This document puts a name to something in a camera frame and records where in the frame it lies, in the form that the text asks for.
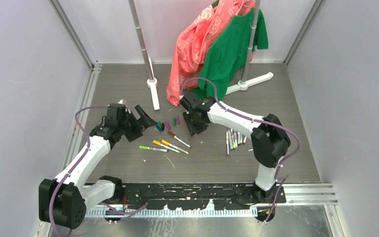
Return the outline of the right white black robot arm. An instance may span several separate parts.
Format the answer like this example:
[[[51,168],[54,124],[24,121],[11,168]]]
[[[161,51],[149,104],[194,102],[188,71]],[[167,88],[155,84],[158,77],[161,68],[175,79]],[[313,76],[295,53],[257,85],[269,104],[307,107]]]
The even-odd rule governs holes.
[[[277,164],[284,157],[291,141],[275,115],[255,116],[235,109],[214,97],[201,99],[190,92],[180,97],[183,118],[191,136],[202,133],[208,125],[218,124],[233,129],[251,140],[258,174],[254,181],[254,196],[265,203],[273,197]]]

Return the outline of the clear capped green marker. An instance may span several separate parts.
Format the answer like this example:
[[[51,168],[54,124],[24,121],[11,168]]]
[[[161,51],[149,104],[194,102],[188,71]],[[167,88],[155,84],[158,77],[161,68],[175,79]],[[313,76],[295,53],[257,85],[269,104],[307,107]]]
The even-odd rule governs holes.
[[[231,135],[231,132],[229,129],[227,130],[227,135],[228,135],[230,150],[232,151],[234,149],[234,146],[233,146],[233,142],[232,142],[232,135]]]

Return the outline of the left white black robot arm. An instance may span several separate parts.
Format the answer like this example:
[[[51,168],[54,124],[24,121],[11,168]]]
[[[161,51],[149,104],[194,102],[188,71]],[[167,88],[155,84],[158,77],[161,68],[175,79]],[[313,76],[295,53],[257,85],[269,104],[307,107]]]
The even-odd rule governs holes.
[[[125,137],[128,142],[143,136],[143,132],[157,123],[140,105],[132,111],[122,103],[104,107],[106,115],[86,136],[86,143],[71,163],[55,178],[43,179],[38,187],[38,217],[41,221],[66,227],[78,228],[87,210],[109,200],[120,203],[125,195],[122,180],[102,176],[96,183],[84,187],[97,164],[117,142]]]

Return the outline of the blue capped marker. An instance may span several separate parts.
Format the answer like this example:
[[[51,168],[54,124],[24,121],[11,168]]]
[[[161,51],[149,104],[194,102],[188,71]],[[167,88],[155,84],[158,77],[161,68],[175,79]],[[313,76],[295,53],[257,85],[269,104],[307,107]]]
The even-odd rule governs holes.
[[[228,132],[226,131],[226,156],[229,156],[230,146],[229,146],[229,136]]]

